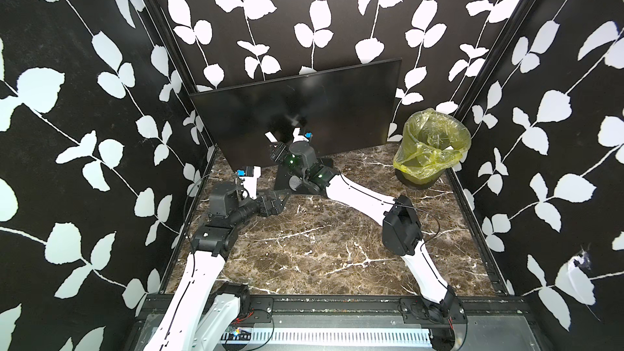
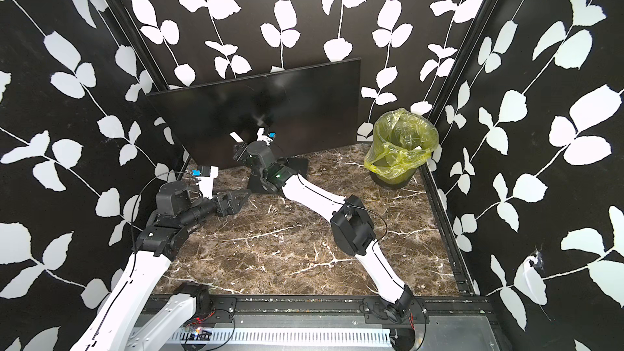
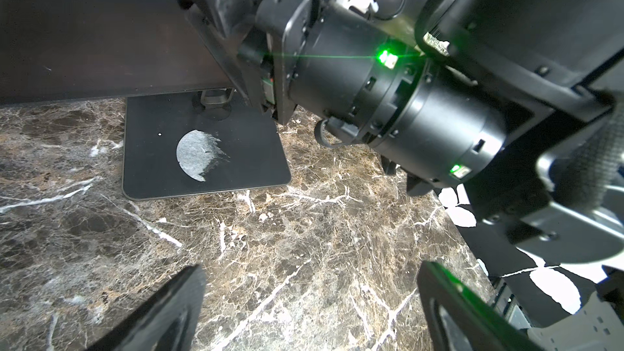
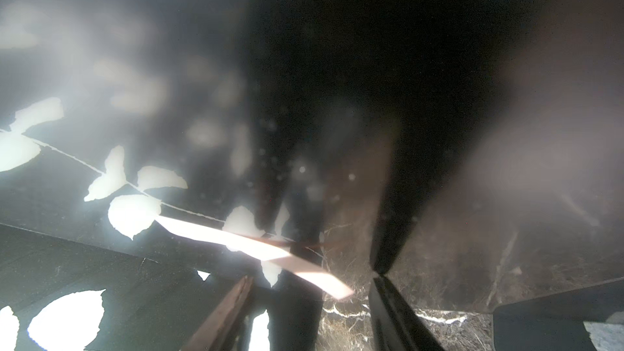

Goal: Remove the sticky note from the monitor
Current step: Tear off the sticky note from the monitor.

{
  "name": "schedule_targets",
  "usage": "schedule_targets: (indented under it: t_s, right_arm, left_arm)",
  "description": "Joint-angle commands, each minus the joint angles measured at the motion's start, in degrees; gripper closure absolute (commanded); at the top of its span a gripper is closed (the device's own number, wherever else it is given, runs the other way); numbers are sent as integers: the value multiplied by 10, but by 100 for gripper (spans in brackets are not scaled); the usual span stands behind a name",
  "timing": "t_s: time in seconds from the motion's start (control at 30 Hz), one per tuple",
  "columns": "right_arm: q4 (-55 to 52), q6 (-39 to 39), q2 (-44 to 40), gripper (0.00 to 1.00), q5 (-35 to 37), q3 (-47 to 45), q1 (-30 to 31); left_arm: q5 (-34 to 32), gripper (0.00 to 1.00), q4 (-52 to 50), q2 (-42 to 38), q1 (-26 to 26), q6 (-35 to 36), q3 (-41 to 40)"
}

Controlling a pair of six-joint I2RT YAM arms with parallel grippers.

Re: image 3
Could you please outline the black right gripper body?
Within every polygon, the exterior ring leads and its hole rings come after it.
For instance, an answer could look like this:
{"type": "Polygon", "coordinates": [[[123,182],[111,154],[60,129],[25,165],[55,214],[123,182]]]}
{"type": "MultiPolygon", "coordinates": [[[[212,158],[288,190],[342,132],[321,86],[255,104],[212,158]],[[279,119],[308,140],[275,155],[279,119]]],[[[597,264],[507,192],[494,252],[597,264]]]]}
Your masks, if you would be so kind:
{"type": "Polygon", "coordinates": [[[188,22],[254,108],[279,124],[296,103],[289,89],[313,27],[332,0],[190,0],[188,22]]]}

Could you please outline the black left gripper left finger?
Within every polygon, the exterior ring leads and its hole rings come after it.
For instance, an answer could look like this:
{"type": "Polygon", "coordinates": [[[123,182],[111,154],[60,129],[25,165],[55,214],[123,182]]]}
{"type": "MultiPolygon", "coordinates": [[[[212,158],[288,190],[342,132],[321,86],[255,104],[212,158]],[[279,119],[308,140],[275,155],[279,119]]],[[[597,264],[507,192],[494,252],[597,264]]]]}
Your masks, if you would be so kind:
{"type": "Polygon", "coordinates": [[[199,265],[187,266],[90,350],[190,350],[206,289],[199,265]]]}

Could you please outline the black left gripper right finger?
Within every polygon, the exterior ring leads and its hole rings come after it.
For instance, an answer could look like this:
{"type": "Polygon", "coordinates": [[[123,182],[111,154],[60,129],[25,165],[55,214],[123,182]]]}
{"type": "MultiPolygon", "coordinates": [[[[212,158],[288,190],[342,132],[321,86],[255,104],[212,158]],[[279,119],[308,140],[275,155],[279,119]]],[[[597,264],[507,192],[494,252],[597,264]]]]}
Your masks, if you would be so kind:
{"type": "Polygon", "coordinates": [[[539,349],[440,263],[422,263],[417,284],[435,350],[539,349]]]}

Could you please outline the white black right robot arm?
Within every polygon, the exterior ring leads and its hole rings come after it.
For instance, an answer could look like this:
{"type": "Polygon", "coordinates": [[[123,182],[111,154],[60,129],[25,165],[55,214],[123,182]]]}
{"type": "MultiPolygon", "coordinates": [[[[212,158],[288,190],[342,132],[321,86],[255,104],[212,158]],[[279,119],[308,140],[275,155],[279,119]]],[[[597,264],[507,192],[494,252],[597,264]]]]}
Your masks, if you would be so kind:
{"type": "Polygon", "coordinates": [[[463,185],[479,221],[554,263],[619,254],[623,0],[180,0],[245,100],[318,117],[419,196],[463,185]]]}

